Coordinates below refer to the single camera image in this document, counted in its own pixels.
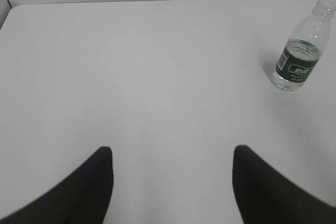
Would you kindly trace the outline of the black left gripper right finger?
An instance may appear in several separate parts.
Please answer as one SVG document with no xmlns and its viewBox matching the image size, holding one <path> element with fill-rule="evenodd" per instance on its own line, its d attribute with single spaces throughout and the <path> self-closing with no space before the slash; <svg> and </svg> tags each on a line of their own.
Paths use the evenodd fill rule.
<svg viewBox="0 0 336 224">
<path fill-rule="evenodd" d="M 335 207 L 291 182 L 247 145 L 234 149 L 232 186 L 243 223 L 335 223 Z"/>
</svg>

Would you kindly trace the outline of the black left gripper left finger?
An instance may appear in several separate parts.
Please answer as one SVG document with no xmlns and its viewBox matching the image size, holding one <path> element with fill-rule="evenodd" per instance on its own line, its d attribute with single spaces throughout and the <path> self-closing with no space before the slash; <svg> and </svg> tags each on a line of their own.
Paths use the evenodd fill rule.
<svg viewBox="0 0 336 224">
<path fill-rule="evenodd" d="M 1 223 L 103 223 L 113 183 L 112 149 L 102 146 L 51 190 Z"/>
</svg>

